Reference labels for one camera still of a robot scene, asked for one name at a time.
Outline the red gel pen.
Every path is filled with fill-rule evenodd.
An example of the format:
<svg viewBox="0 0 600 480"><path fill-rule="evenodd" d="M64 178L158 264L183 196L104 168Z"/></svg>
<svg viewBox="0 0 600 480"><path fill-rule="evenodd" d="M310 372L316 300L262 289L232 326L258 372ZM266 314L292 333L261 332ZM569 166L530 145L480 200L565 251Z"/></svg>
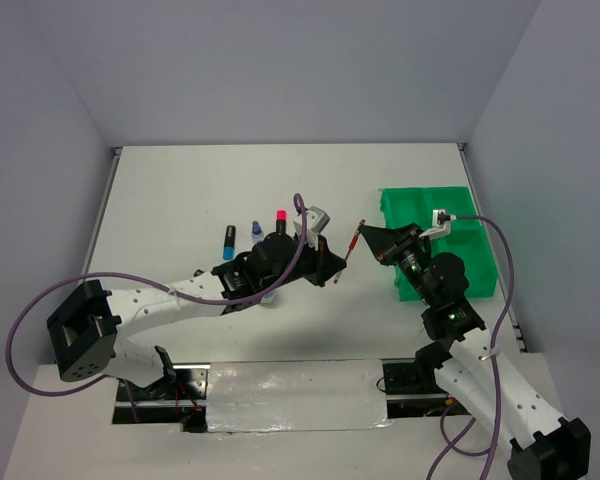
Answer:
<svg viewBox="0 0 600 480"><path fill-rule="evenodd" d="M345 260L345 261L348 261L348 259L349 259L349 257L351 256L351 254L352 254L353 250L355 249L355 247L356 247L356 244L357 244L357 242L358 242L358 239L359 239L359 236L360 236L360 228L361 228L362 226L364 226L364 225L365 225L365 223L366 223L366 220L365 220L365 219L361 219L361 220L358 222L358 224L357 224L357 226L356 226L356 229L355 229L355 231L354 231L354 234L353 234L353 236L352 236L352 238L351 238L351 241L350 241L350 243L349 243L349 246L348 246L348 249L347 249L346 255L345 255L345 257L344 257L344 260Z"/></svg>

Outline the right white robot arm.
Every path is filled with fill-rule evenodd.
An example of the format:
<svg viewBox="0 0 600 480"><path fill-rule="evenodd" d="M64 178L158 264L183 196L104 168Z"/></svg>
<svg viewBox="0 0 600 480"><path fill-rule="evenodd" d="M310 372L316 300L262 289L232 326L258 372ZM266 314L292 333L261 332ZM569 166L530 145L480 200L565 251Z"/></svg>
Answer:
<svg viewBox="0 0 600 480"><path fill-rule="evenodd" d="M491 434L480 476L488 477L502 452L513 479L585 477L590 430L548 403L501 352L500 328L487 327L465 295L469 281L462 259L433 254L436 231L416 224L362 225L359 232L375 259L397 267L426 306L422 319L431 342L416 354L416 383L426 391L446 391Z"/></svg>

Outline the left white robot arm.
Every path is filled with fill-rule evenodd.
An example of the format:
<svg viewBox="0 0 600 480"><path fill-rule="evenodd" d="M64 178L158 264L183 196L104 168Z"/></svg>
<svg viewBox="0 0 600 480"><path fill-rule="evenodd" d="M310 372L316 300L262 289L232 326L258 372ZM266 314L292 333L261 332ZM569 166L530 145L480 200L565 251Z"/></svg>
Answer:
<svg viewBox="0 0 600 480"><path fill-rule="evenodd" d="M64 382L116 377L165 398L176 385L169 354L159 344L137 343L136 335L248 309L273 284L304 279L322 287L345 267L324 236L310 244L273 233L235 259L169 286L107 290L85 281L47 320L59 376Z"/></svg>

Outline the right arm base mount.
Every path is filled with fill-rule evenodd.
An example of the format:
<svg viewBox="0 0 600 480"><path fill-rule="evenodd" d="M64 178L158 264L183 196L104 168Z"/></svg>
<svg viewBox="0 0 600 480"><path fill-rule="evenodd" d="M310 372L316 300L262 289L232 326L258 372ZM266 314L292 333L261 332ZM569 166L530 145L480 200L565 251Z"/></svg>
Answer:
<svg viewBox="0 0 600 480"><path fill-rule="evenodd" d="M376 388L385 395L389 419L440 417L451 396L426 373L415 358L385 359Z"/></svg>

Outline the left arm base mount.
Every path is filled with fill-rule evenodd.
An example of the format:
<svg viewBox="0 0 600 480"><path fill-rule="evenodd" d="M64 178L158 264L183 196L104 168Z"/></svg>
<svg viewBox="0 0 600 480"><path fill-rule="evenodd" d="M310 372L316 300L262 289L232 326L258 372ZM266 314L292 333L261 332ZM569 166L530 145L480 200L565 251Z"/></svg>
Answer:
<svg viewBox="0 0 600 480"><path fill-rule="evenodd" d="M210 365L177 364L175 374L174 382L153 393L120 381L112 424L168 424L182 432L206 433Z"/></svg>

